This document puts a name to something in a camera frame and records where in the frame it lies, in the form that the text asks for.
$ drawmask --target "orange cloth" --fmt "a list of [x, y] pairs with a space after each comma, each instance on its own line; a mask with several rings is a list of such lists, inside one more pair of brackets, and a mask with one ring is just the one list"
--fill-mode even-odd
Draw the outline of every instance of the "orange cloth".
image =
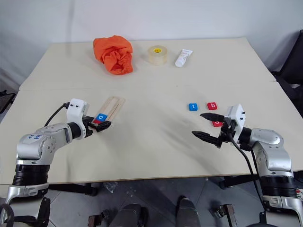
[[94, 40], [94, 54], [97, 60], [105, 64], [106, 69], [113, 74], [123, 75], [133, 71], [132, 45], [122, 36]]

